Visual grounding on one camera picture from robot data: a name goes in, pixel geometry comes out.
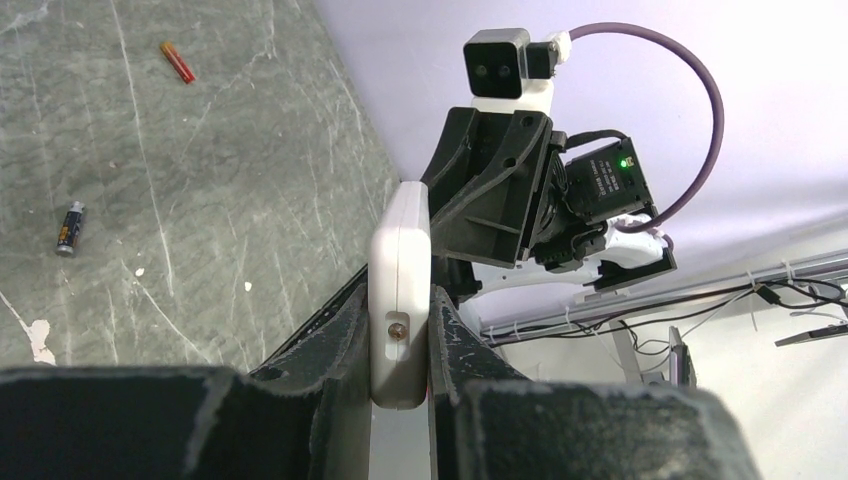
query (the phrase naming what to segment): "white plastic block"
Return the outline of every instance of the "white plastic block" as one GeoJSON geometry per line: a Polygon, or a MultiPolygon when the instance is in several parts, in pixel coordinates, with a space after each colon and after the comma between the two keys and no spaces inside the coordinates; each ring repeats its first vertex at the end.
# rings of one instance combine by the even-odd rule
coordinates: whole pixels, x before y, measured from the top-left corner
{"type": "Polygon", "coordinates": [[[647,215],[620,215],[609,222],[605,235],[606,248],[593,256],[600,260],[613,262],[622,268],[636,268],[662,259],[663,241],[648,232],[622,233],[615,228],[619,222],[624,224],[638,221],[647,222],[647,215]]]}
{"type": "Polygon", "coordinates": [[[383,408],[424,401],[430,254],[427,186],[403,182],[371,239],[368,262],[371,399],[383,408]]]}
{"type": "Polygon", "coordinates": [[[514,113],[516,110],[530,110],[551,115],[554,101],[553,80],[525,80],[524,94],[519,98],[474,97],[471,106],[481,112],[514,113]]]}

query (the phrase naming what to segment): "cable tie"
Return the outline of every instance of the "cable tie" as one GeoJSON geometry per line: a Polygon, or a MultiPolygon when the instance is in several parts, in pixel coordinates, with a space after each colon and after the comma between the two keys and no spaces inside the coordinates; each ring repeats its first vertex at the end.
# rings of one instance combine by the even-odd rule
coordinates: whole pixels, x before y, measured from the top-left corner
{"type": "Polygon", "coordinates": [[[568,312],[571,310],[571,307],[568,305],[565,306],[565,324],[568,325],[568,328],[574,329],[574,325],[571,324],[571,319],[568,318],[568,312]]]}
{"type": "Polygon", "coordinates": [[[794,274],[794,272],[792,271],[792,266],[789,265],[789,262],[784,259],[781,259],[780,263],[782,263],[783,266],[786,268],[786,280],[789,282],[789,285],[795,285],[795,280],[792,278],[794,274]]]}

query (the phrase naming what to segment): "battery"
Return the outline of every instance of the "battery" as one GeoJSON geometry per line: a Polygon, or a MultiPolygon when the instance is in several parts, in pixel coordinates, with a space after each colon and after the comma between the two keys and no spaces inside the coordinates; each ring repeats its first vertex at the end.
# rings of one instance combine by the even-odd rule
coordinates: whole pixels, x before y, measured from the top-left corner
{"type": "Polygon", "coordinates": [[[79,241],[79,235],[82,231],[82,217],[85,213],[85,204],[82,202],[74,202],[68,213],[65,215],[65,221],[62,222],[62,229],[59,230],[59,242],[56,244],[56,255],[61,257],[73,257],[74,250],[79,241]]]}

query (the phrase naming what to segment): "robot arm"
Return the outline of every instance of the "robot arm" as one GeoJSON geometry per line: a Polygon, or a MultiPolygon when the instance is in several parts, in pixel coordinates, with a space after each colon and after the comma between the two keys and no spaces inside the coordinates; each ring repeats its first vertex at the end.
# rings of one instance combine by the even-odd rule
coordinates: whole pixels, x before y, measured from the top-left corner
{"type": "Polygon", "coordinates": [[[472,107],[449,111],[421,181],[401,185],[371,244],[378,405],[411,408],[424,398],[431,282],[459,303],[557,279],[615,290],[675,268],[663,240],[621,231],[657,213],[631,140],[614,130],[569,138],[554,129],[551,77],[569,48],[561,37],[531,43],[523,29],[482,31],[466,44],[472,107]],[[608,137],[615,141],[560,160],[569,148],[608,137]],[[531,259],[536,273],[498,281],[499,269],[531,259]],[[472,262],[494,270],[478,279],[472,262]]]}

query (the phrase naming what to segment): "concrete floor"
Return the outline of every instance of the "concrete floor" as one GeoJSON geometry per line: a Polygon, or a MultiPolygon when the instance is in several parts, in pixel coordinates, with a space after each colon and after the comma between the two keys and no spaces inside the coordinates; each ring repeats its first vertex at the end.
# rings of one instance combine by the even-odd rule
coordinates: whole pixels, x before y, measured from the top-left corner
{"type": "Polygon", "coordinates": [[[310,1],[11,0],[0,367],[247,370],[362,266],[396,181],[310,1]]]}

